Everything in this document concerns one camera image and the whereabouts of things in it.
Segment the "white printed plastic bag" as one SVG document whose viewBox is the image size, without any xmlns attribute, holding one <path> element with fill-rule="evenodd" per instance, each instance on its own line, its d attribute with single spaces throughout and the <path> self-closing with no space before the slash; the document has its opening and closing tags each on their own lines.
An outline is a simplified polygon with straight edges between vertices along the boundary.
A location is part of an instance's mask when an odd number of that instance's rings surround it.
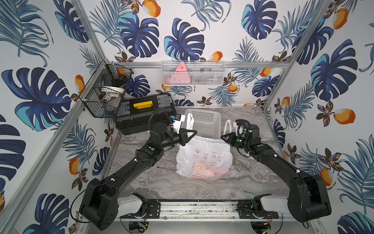
<svg viewBox="0 0 374 234">
<path fill-rule="evenodd" d="M 182 127 L 192 130 L 192 114 L 188 114 Z M 231 120 L 227 120 L 221 135 L 231 133 Z M 176 173 L 188 177 L 198 178 L 206 181 L 217 180 L 209 179 L 204 175 L 204 170 L 208 168 L 223 167 L 228 171 L 232 165 L 233 155 L 230 152 L 230 146 L 225 143 L 221 137 L 219 139 L 194 136 L 185 146 L 180 146 L 176 156 Z"/>
</svg>

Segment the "pink peach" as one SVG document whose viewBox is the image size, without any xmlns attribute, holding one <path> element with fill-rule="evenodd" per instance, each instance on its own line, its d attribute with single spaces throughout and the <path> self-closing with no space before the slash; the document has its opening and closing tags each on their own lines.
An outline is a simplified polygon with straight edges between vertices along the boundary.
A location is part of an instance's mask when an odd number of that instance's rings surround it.
<svg viewBox="0 0 374 234">
<path fill-rule="evenodd" d="M 206 168 L 204 170 L 204 175 L 209 179 L 216 179 L 221 178 L 224 174 L 226 174 L 228 170 L 223 167 L 215 167 L 215 168 Z"/>
</svg>

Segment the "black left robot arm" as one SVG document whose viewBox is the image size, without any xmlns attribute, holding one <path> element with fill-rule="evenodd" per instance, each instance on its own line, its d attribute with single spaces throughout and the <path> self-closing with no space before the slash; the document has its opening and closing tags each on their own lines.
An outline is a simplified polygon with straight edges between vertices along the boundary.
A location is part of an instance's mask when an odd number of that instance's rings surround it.
<svg viewBox="0 0 374 234">
<path fill-rule="evenodd" d="M 129 163 L 110 176 L 94 179 L 88 184 L 79 213 L 101 231 L 125 215 L 146 217 L 149 214 L 147 199 L 141 195 L 119 198 L 119 193 L 153 167 L 164 155 L 166 147 L 184 146 L 196 135 L 196 130 L 181 128 L 175 132 L 163 122 L 156 123 L 150 130 L 149 139 L 135 151 L 135 157 Z"/>
</svg>

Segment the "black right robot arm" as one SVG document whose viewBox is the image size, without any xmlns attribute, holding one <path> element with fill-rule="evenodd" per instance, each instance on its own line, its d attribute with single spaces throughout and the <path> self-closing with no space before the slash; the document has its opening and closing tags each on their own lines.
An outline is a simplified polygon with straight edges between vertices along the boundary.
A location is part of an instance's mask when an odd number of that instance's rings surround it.
<svg viewBox="0 0 374 234">
<path fill-rule="evenodd" d="M 282 156 L 260 137 L 257 125 L 239 120 L 237 132 L 221 136 L 221 139 L 244 157 L 252 157 L 265 165 L 289 188 L 288 197 L 259 195 L 253 199 L 252 212 L 263 215 L 265 212 L 290 214 L 298 222 L 329 216 L 332 213 L 324 180 L 318 175 L 310 175 Z"/>
</svg>

